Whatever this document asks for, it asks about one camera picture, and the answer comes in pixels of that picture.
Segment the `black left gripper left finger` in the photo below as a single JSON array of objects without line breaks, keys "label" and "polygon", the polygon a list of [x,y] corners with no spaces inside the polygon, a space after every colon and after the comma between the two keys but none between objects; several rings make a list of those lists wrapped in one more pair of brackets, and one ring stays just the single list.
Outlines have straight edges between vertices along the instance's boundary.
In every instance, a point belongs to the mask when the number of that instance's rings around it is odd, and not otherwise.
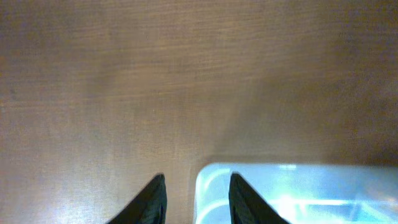
[{"label": "black left gripper left finger", "polygon": [[165,176],[159,173],[108,224],[165,224],[166,213]]}]

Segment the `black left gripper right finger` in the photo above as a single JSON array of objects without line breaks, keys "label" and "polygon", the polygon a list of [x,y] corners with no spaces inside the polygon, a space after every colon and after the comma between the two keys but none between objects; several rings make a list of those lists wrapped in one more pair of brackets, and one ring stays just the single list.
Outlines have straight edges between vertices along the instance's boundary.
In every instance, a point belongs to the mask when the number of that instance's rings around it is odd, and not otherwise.
[{"label": "black left gripper right finger", "polygon": [[232,224],[289,224],[237,172],[229,183]]}]

